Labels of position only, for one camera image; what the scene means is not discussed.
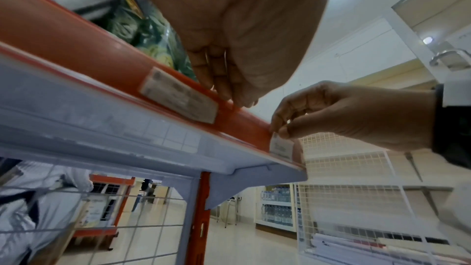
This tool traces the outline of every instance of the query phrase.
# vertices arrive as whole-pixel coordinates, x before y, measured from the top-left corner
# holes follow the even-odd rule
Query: wire mesh panel
[[[159,181],[0,159],[2,265],[173,265],[186,202]]]
[[[301,254],[330,264],[464,262],[433,250],[449,242],[407,155],[333,133],[302,141],[309,179],[295,187]]]

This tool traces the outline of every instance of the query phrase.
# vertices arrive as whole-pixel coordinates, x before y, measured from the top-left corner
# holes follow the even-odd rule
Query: white label
[[[154,67],[140,93],[189,119],[214,123],[218,104],[208,96]]]
[[[293,141],[281,139],[277,133],[273,133],[270,140],[270,153],[293,161],[293,146]]]

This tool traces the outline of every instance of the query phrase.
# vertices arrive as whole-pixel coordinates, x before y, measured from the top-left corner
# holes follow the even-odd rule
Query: tiled floor
[[[173,253],[178,249],[181,227],[165,227],[160,234],[165,208],[158,204],[147,204],[142,215],[139,210],[131,213],[120,221],[121,226],[135,226],[138,222],[142,228],[122,228],[118,238],[113,241],[112,251],[77,252],[66,251],[59,260],[58,265],[101,265],[122,264],[124,260],[136,260],[125,264],[130,265],[172,265],[175,255],[164,258],[151,258],[152,256]],[[168,205],[165,225],[183,223],[184,202],[170,203]],[[296,265],[296,241],[285,237],[255,230],[254,225],[239,223],[237,226],[211,220],[206,248],[206,265]]]

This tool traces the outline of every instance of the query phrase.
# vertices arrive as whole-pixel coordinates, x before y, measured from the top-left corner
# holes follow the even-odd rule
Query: ceiling light
[[[426,45],[430,44],[433,41],[433,38],[431,36],[427,36],[422,40],[422,42]]]

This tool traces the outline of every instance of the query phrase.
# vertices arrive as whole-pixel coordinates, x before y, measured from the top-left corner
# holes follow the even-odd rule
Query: metal handle
[[[471,66],[471,54],[468,53],[468,51],[463,50],[463,49],[447,49],[445,51],[438,52],[435,56],[432,57],[430,60],[430,66],[437,66],[438,65],[438,59],[441,59],[447,55],[450,55],[452,53],[458,54],[463,58],[470,66]]]

